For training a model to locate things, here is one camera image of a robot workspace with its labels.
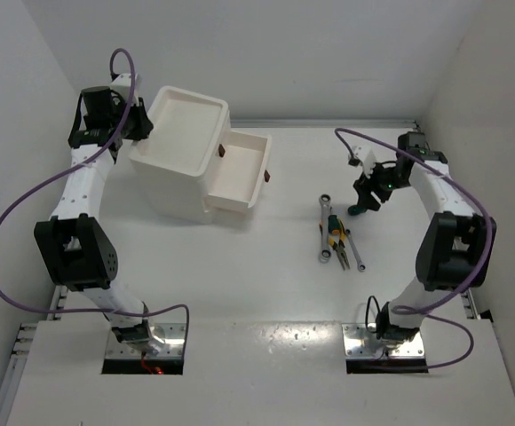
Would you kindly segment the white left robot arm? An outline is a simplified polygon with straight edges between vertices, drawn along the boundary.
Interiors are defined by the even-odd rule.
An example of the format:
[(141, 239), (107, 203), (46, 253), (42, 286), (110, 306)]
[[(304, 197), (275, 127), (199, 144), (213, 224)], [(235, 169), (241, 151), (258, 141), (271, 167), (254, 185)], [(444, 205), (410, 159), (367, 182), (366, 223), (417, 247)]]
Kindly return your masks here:
[(99, 223), (107, 177), (123, 141), (145, 139), (154, 127), (139, 84), (138, 76), (125, 73), (113, 75), (107, 86), (81, 90), (68, 136), (74, 171), (34, 236), (54, 284), (103, 310), (118, 343), (155, 356), (165, 345), (164, 333), (147, 318), (146, 304), (117, 282), (116, 249)]

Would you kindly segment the white drawer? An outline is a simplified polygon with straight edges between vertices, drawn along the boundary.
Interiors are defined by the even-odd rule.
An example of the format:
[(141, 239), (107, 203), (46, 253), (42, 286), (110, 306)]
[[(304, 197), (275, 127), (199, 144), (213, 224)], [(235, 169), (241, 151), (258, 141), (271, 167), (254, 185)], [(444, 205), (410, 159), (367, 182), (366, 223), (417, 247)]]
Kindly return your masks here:
[(255, 206), (262, 184), (269, 179), (267, 163), (272, 139), (231, 130), (222, 146), (226, 152), (218, 158), (206, 202), (212, 208), (247, 213)]

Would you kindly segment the green handled screwdriver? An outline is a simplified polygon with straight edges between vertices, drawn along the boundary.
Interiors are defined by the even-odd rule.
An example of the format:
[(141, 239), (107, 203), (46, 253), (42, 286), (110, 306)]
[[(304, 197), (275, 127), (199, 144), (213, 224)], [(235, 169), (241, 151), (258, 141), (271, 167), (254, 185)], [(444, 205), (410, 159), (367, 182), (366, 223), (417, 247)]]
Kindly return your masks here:
[(365, 214), (367, 212), (368, 212), (368, 208), (366, 208), (362, 204), (353, 204), (347, 208), (347, 215), (350, 217), (357, 217), (357, 216)]

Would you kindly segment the green yellow stubby screwdriver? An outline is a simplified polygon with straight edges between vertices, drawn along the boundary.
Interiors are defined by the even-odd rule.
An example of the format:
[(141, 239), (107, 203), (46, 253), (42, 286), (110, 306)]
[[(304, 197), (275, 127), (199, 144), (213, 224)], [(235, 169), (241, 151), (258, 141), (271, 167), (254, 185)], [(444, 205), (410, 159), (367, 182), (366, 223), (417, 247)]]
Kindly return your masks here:
[(331, 214), (328, 217), (328, 232), (331, 235), (339, 235), (341, 232), (340, 222), (335, 214)]

